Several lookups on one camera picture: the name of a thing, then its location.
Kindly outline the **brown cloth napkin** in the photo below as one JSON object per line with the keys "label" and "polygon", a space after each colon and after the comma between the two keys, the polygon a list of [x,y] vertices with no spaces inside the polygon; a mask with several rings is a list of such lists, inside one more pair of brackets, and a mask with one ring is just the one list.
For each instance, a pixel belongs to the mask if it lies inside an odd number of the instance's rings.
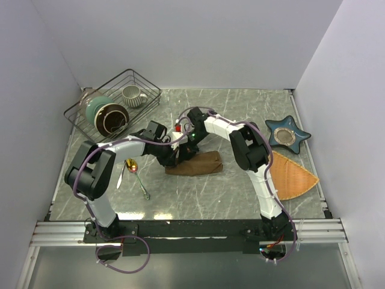
{"label": "brown cloth napkin", "polygon": [[175,167],[166,167],[165,173],[177,176],[201,176],[223,171],[223,163],[218,151],[199,153]]}

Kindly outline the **iridescent spoon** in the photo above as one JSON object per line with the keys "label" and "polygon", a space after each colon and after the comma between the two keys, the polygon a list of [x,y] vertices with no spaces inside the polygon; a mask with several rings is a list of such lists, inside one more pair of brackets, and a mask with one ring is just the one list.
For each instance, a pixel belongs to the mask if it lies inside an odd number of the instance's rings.
{"label": "iridescent spoon", "polygon": [[127,170],[132,173],[133,175],[135,175],[136,179],[138,180],[139,182],[139,185],[141,187],[141,190],[143,192],[143,196],[145,198],[145,200],[150,200],[150,194],[148,193],[148,191],[146,190],[145,186],[143,185],[139,175],[138,175],[138,164],[137,162],[134,160],[134,159],[128,159],[126,160],[126,167],[127,167]]}

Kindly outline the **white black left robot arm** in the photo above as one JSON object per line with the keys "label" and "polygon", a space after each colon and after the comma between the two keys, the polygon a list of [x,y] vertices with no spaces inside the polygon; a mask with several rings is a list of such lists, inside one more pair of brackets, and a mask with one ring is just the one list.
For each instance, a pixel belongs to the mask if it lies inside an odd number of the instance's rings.
{"label": "white black left robot arm", "polygon": [[121,235],[119,217],[112,209],[106,191],[117,163],[152,155],[164,166],[176,164],[179,139],[165,142],[165,126],[151,121],[146,129],[109,143],[85,141],[78,149],[64,177],[76,198],[81,200],[100,238],[112,242]]}

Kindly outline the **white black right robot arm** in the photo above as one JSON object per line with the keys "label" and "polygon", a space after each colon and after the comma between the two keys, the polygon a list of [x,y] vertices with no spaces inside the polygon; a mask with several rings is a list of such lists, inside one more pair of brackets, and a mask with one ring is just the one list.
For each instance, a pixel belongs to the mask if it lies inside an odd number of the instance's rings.
{"label": "white black right robot arm", "polygon": [[179,160],[192,158],[198,143],[209,134],[230,141],[235,161],[249,176],[259,200],[264,235],[270,240],[288,236],[285,229],[292,229],[291,218],[278,200],[270,174],[273,152],[257,125],[231,121],[212,110],[204,113],[199,107],[185,112],[192,130],[186,132],[186,142],[179,144]]}

